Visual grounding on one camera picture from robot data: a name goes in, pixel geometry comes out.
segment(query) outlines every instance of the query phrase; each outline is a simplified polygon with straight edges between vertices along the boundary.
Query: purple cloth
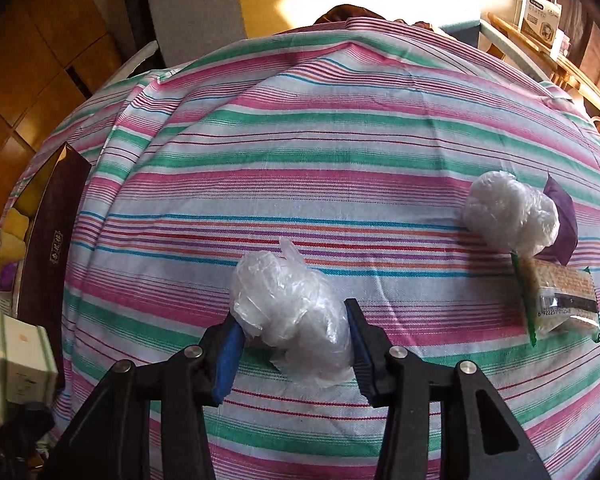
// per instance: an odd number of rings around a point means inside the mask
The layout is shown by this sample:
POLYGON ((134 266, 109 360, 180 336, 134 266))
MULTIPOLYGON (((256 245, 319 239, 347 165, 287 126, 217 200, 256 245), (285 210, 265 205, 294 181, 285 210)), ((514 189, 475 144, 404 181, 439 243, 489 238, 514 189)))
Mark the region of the purple cloth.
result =
POLYGON ((540 255, 553 256, 564 266, 569 263, 573 251, 578 245, 578 222, 573 208, 571 196, 558 184, 551 175, 544 185, 544 194, 554 201, 558 209, 560 228, 552 246, 544 248, 540 255))
POLYGON ((18 272, 18 263, 5 265, 0 271, 0 292, 11 292, 18 272))

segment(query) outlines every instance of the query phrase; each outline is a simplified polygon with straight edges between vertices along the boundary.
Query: blue gripper pad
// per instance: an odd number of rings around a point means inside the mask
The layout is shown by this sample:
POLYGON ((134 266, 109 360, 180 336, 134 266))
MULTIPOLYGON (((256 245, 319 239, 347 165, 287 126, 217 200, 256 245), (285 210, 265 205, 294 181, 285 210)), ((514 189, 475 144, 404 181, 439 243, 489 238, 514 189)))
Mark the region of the blue gripper pad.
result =
POLYGON ((211 391, 211 397, 216 404, 220 404, 234 386, 243 349, 244 332, 234 320, 216 359, 216 386, 211 391))

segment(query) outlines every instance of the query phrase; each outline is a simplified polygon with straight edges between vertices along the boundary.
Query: snack package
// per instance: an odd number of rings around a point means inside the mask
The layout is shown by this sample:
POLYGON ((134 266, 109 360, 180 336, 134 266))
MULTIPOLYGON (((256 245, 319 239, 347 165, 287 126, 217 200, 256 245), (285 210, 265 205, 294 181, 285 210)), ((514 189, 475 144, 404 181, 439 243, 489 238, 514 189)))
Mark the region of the snack package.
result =
POLYGON ((589 267, 576 270, 511 255, 523 291, 531 345, 550 332, 579 332, 600 342, 600 315, 589 267))

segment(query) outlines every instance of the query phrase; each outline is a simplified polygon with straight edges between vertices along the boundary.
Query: striped bedsheet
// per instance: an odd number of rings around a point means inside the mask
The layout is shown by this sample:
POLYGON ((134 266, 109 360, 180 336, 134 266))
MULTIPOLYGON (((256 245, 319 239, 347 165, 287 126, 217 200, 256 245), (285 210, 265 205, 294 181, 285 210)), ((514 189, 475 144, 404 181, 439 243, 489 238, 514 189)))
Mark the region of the striped bedsheet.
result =
MULTIPOLYGON (((232 44, 99 91, 44 143, 94 164, 63 309, 65 428, 111 364, 164 360, 228 311, 247 251, 287 236, 344 300, 425 360, 474 360, 555 479, 600 457, 600 343, 528 342, 509 256, 462 225, 468 187, 506 170, 573 197, 600 304, 600 138, 566 94, 457 41, 368 18, 232 44)), ((440 413, 430 414, 430 475, 440 413)), ((246 349, 205 411, 221 479, 370 479, 385 410, 355 382, 291 383, 246 349)), ((152 474, 161 478, 159 405, 152 474)))

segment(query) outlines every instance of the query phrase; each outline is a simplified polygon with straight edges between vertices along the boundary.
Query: chair backrest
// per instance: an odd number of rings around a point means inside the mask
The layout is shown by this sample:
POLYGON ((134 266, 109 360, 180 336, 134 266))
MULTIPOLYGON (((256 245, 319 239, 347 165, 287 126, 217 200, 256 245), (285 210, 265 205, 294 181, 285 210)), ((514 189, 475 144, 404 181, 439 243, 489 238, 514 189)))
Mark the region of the chair backrest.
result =
POLYGON ((246 38, 240 0, 149 0, 149 8, 167 66, 246 38))

